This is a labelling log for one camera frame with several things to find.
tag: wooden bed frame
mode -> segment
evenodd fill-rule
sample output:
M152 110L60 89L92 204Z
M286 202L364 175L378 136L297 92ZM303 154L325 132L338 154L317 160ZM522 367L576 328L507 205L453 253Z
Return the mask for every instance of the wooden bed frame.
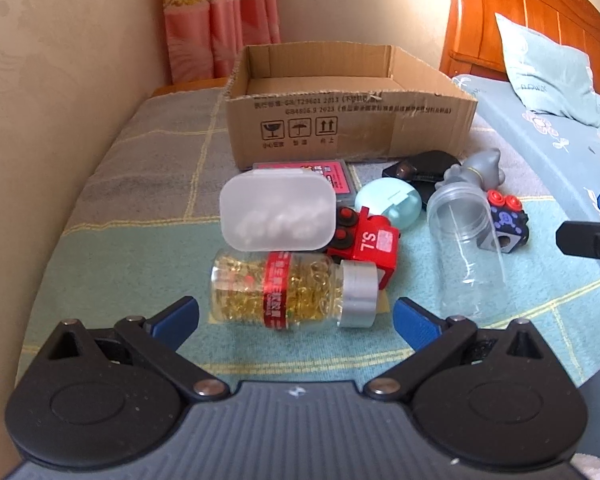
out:
M496 12L589 54L600 94L600 13L589 0L451 0L441 72L507 79Z

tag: pink curtain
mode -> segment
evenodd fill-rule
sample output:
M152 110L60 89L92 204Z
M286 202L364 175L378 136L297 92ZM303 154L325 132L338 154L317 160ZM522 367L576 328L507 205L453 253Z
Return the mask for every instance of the pink curtain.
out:
M276 0L162 0L173 82L228 76L243 45L279 43Z

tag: gray cat figurine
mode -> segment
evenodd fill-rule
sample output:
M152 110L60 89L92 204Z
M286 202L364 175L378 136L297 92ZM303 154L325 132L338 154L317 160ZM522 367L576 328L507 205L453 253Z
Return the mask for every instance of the gray cat figurine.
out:
M499 167L500 150L490 148L474 153L462 164L454 164L444 173L444 180L436 183L436 189L452 182L467 182L483 191L496 189L504 183L504 171Z

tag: white sticker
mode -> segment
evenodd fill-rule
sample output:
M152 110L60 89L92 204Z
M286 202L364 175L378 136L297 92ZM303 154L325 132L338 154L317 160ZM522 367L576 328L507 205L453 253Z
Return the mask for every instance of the white sticker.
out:
M383 253L390 253L394 245L394 234L391 231L378 231L376 249Z

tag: metal bolt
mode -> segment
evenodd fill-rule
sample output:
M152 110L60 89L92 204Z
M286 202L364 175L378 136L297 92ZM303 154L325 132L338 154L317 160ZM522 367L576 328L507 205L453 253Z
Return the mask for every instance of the metal bolt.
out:
M369 389L376 395L391 395L400 390L400 383L391 377L378 377L369 383Z
M225 386L218 379L202 379L193 385L193 391L203 397L214 397L224 393Z

